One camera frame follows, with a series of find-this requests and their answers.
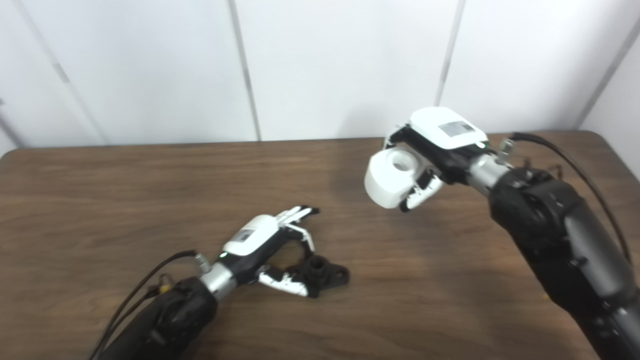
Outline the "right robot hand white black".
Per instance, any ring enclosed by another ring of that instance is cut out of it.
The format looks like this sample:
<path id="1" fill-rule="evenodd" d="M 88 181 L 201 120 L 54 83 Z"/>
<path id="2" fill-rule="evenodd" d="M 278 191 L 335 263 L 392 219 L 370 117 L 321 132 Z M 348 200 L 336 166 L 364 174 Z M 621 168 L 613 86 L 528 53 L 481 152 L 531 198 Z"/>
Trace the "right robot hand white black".
<path id="1" fill-rule="evenodd" d="M 400 143 L 427 162 L 398 204 L 403 213 L 421 205 L 444 185 L 469 186 L 473 161 L 494 153 L 482 130 L 441 106 L 414 111 L 409 121 L 384 138 L 381 149 L 395 148 Z"/>

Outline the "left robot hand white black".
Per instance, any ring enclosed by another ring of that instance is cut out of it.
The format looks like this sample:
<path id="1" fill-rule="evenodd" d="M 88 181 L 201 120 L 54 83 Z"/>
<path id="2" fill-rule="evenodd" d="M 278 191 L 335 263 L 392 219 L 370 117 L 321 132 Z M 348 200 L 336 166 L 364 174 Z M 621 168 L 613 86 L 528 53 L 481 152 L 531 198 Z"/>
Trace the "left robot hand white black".
<path id="1" fill-rule="evenodd" d="M 272 289 L 302 297 L 315 294 L 290 271 L 268 271 L 268 260 L 291 240 L 302 248 L 303 259 L 316 254 L 313 237 L 299 223 L 320 212 L 319 208 L 297 205 L 277 215 L 261 214 L 249 221 L 222 246 L 212 271 L 217 275 L 208 282 L 210 291 L 221 299 L 238 286 L 261 283 Z"/>

